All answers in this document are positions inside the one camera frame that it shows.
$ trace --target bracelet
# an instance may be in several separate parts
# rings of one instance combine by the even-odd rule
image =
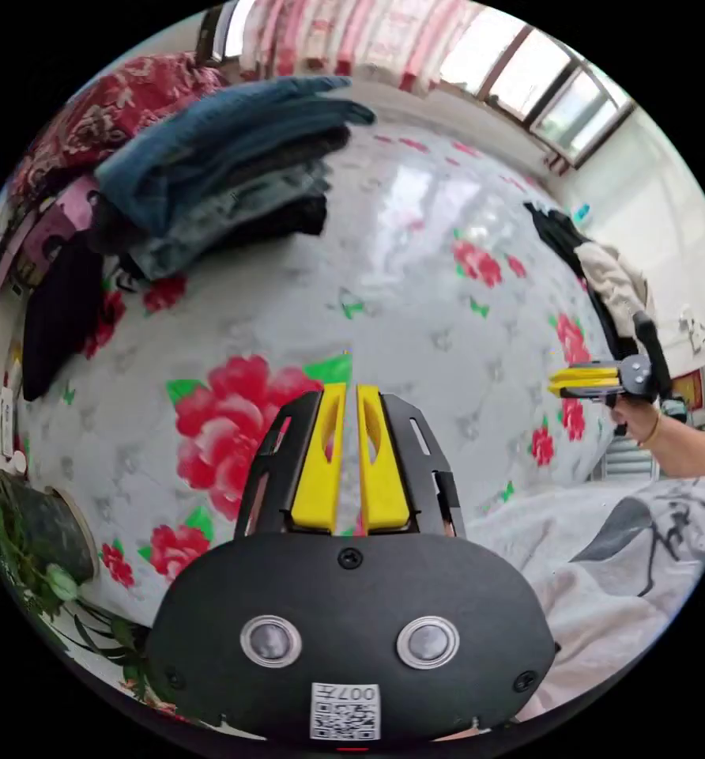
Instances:
[[[656,439],[656,437],[658,436],[658,428],[660,426],[661,426],[661,413],[659,412],[655,420],[655,426],[653,427],[653,432],[651,432],[650,435],[648,435],[645,438],[645,440],[643,440],[642,443],[637,443],[640,448],[647,447],[648,445],[650,445],[650,443],[652,443]]]

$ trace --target red and white curtain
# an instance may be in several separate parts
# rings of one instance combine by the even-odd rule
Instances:
[[[339,74],[420,97],[484,9],[469,0],[254,0],[244,79]]]

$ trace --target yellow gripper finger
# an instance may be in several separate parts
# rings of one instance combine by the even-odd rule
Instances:
[[[591,387],[593,389],[604,389],[619,387],[621,385],[618,376],[614,378],[581,378],[581,379],[563,379],[556,381],[548,385],[548,390],[553,394],[560,397],[562,390],[573,389],[577,387]]]
[[[292,504],[292,521],[298,527],[334,532],[344,418],[345,384],[324,385],[319,413]]]
[[[410,519],[398,462],[375,385],[358,385],[358,443],[360,445],[360,502],[367,533],[398,530]],[[374,455],[368,441],[373,443]]]
[[[561,369],[559,372],[550,376],[551,383],[568,382],[569,380],[617,380],[619,370],[615,367],[583,367],[570,366]]]

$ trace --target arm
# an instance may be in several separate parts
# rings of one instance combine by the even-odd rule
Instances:
[[[670,477],[705,476],[705,432],[693,429],[644,401],[619,398],[613,419],[650,451]]]

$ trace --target poster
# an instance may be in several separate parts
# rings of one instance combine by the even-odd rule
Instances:
[[[704,408],[702,370],[696,369],[694,372],[677,377],[672,385],[674,392],[684,398],[688,411]]]

